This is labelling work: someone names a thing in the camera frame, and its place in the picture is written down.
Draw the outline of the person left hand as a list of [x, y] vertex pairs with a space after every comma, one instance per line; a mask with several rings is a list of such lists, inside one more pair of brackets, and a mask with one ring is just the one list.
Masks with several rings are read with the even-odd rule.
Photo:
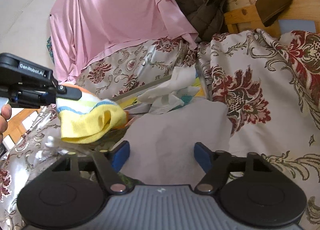
[[6, 132], [8, 128], [8, 120], [11, 118], [12, 108], [9, 104], [6, 104], [1, 109], [0, 116], [0, 143], [3, 142], [3, 134]]

